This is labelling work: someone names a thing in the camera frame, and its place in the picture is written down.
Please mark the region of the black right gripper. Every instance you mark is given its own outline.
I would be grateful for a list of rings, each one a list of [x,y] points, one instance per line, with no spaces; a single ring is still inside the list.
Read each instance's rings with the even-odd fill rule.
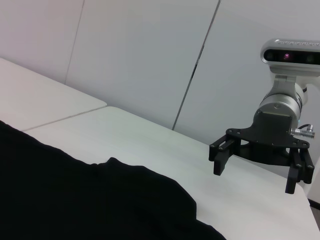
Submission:
[[[232,155],[266,165],[289,165],[285,193],[294,194],[296,183],[311,184],[315,166],[307,141],[291,135],[292,116],[258,111],[248,128],[229,128],[209,145],[208,160],[220,176]]]

